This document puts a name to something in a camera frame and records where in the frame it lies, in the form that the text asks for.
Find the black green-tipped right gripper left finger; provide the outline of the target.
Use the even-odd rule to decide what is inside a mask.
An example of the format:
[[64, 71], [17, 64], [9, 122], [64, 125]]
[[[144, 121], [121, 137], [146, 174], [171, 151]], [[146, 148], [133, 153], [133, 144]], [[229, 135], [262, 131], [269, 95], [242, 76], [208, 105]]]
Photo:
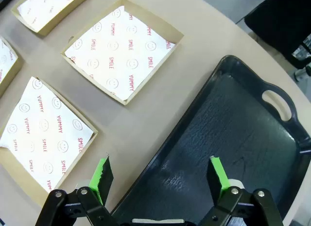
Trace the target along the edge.
[[51, 191], [37, 219], [37, 226], [72, 226], [86, 217], [92, 226], [115, 226], [117, 221], [105, 208], [113, 181], [109, 158], [102, 158], [90, 183], [71, 193]]

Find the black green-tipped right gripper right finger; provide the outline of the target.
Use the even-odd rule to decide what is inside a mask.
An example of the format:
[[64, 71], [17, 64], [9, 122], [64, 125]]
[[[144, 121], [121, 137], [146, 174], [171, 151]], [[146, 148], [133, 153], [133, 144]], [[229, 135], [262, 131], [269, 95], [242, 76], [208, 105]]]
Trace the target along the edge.
[[233, 217], [242, 218], [247, 226], [283, 225], [270, 191], [256, 189], [249, 193], [230, 185], [219, 157], [209, 158], [207, 182], [214, 206], [201, 220], [200, 226], [225, 226]]

